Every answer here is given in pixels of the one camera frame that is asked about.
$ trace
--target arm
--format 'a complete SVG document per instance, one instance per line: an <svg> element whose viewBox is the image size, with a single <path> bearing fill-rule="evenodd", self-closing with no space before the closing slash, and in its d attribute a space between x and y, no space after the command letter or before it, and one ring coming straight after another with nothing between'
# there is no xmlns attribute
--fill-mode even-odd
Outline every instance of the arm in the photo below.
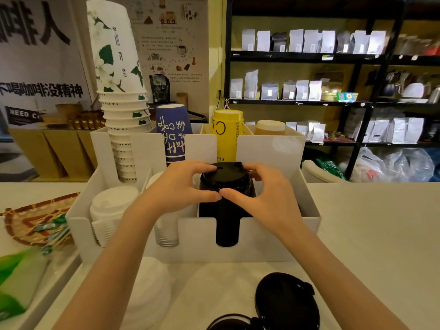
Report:
<svg viewBox="0 0 440 330"><path fill-rule="evenodd" d="M195 173L215 169L194 161L172 163L124 212L115 234L53 330L119 329L154 223L164 213L220 200L217 192L192 187Z"/></svg>
<svg viewBox="0 0 440 330"><path fill-rule="evenodd" d="M245 165L263 181L263 192L250 198L232 189L220 194L243 207L274 234L315 284L343 330L407 330L302 221L294 191L283 174L261 165Z"/></svg>

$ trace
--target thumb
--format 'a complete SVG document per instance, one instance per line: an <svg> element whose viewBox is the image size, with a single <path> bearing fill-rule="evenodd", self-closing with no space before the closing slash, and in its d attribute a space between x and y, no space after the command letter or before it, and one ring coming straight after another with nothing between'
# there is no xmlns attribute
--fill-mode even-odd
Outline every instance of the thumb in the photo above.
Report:
<svg viewBox="0 0 440 330"><path fill-rule="evenodd" d="M215 191L193 189L192 193L192 199L194 203L216 202L221 199L221 195Z"/></svg>
<svg viewBox="0 0 440 330"><path fill-rule="evenodd" d="M225 197L226 199L232 201L234 204L239 205L241 208L243 208L245 211L247 211L249 214L252 214L252 203L253 199L236 191L233 189L221 189L220 194Z"/></svg>

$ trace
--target shelf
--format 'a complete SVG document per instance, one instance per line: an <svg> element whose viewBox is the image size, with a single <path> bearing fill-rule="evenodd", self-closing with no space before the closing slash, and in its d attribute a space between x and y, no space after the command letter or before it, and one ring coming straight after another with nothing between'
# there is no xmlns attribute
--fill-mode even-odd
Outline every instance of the shelf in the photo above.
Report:
<svg viewBox="0 0 440 330"><path fill-rule="evenodd" d="M429 147L440 147L440 143L435 143L432 141L420 141L419 143L363 143L362 147L429 148Z"/></svg>
<svg viewBox="0 0 440 330"><path fill-rule="evenodd" d="M258 105L307 105L307 106L350 106L353 108L366 108L370 102L355 101L342 103L334 101L289 101L289 100L266 100L266 99L229 99L229 107L234 104L258 104Z"/></svg>
<svg viewBox="0 0 440 330"><path fill-rule="evenodd" d="M384 60L383 55L354 55L348 53L295 53L295 52L261 52L261 51L231 51L231 61L246 62L306 62L324 64L362 64L379 65Z"/></svg>
<svg viewBox="0 0 440 330"><path fill-rule="evenodd" d="M403 102L376 102L375 108L440 108L439 103L403 103Z"/></svg>
<svg viewBox="0 0 440 330"><path fill-rule="evenodd" d="M306 141L306 146L354 146L356 142L349 138L338 138L337 140L324 139L323 143L312 143L310 141Z"/></svg>
<svg viewBox="0 0 440 330"><path fill-rule="evenodd" d="M233 16L395 19L405 0L234 0ZM406 19L440 19L439 0L410 0Z"/></svg>
<svg viewBox="0 0 440 330"><path fill-rule="evenodd" d="M440 55L393 55L393 66L440 66Z"/></svg>

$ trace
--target green packet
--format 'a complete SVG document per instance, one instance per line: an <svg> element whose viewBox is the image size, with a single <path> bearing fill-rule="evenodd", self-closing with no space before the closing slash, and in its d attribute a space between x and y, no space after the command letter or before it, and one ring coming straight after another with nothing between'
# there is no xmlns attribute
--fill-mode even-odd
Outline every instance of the green packet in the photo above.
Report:
<svg viewBox="0 0 440 330"><path fill-rule="evenodd" d="M47 263L38 247L0 257L0 321L28 309Z"/></svg>

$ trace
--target white chair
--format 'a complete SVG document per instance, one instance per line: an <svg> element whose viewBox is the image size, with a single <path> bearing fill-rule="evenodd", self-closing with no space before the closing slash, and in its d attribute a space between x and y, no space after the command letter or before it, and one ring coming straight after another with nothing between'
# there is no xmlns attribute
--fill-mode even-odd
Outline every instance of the white chair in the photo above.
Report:
<svg viewBox="0 0 440 330"><path fill-rule="evenodd" d="M301 172L307 183L348 183L329 172L322 170L312 160L305 160Z"/></svg>

